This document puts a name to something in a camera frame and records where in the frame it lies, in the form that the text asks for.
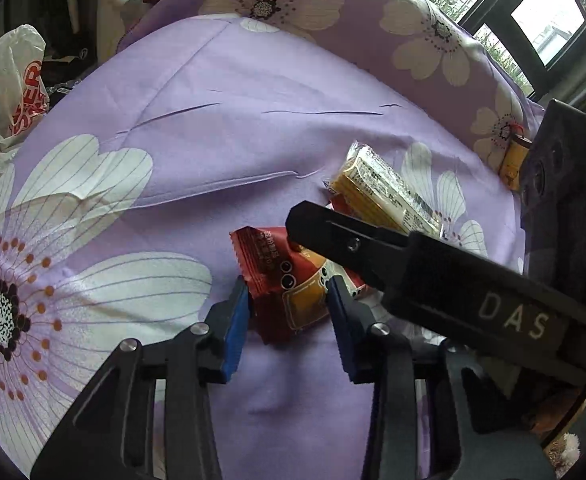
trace white plastic bag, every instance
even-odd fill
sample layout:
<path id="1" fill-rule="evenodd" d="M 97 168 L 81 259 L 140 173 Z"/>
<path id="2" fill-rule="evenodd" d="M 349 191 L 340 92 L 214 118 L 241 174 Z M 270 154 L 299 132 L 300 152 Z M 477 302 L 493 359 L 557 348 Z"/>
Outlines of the white plastic bag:
<path id="1" fill-rule="evenodd" d="M 48 110 L 40 77 L 44 46 L 44 39 L 30 25 L 20 25 L 0 38 L 0 177 Z"/>

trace pillow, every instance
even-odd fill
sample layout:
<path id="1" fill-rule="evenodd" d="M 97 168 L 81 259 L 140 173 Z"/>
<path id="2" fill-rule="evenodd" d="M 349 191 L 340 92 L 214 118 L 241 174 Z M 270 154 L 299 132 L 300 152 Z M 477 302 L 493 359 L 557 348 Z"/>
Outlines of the pillow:
<path id="1" fill-rule="evenodd" d="M 263 32 L 280 28 L 352 62 L 421 107 L 495 172 L 511 127 L 532 138 L 544 114 L 428 0 L 162 0 L 119 49 L 176 20 L 216 13 L 259 20 Z"/>

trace yellow snack package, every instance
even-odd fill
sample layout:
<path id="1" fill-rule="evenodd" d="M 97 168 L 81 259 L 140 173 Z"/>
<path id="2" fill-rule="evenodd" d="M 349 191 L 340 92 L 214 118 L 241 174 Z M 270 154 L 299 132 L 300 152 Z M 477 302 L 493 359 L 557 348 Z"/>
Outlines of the yellow snack package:
<path id="1" fill-rule="evenodd" d="M 442 234 L 441 219 L 370 146 L 354 142 L 330 183 L 364 222 L 408 234 Z"/>
<path id="2" fill-rule="evenodd" d="M 510 144 L 500 167 L 500 179 L 513 191 L 519 191 L 519 168 L 522 167 L 532 143 L 531 140 L 515 134 L 510 137 Z"/>

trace bed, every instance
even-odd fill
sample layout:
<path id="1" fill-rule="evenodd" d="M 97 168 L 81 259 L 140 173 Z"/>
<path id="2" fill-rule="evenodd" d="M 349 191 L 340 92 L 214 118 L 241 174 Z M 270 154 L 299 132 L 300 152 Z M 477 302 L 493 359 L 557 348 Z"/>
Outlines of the bed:
<path id="1" fill-rule="evenodd" d="M 0 180 L 2 449 L 28 476 L 118 342 L 203 319 L 238 275 L 228 233 L 326 204 L 354 140 L 450 241 L 521 271 L 519 199 L 496 170 L 505 131 L 533 137 L 542 115 L 426 0 L 162 0 Z M 359 478 L 371 397 L 330 322 L 285 346 L 249 333 L 210 395 L 224 477 Z"/>

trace screw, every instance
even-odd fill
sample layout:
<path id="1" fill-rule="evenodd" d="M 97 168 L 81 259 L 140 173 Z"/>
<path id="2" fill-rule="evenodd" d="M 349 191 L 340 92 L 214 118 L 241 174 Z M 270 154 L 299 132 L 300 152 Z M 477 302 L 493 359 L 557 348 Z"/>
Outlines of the screw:
<path id="1" fill-rule="evenodd" d="M 377 336 L 387 336 L 391 333 L 391 329 L 384 323 L 373 323 L 371 332 Z"/>
<path id="2" fill-rule="evenodd" d="M 208 325 L 206 323 L 193 323 L 190 326 L 190 332 L 195 335 L 208 334 Z"/>
<path id="3" fill-rule="evenodd" d="M 124 339 L 119 344 L 119 349 L 122 352 L 134 352 L 137 350 L 137 339 Z"/>
<path id="4" fill-rule="evenodd" d="M 358 252 L 359 249 L 359 245 L 361 244 L 361 241 L 359 240 L 359 238 L 351 238 L 348 243 L 346 244 L 346 248 L 351 252 L 351 253 L 356 253 Z"/>

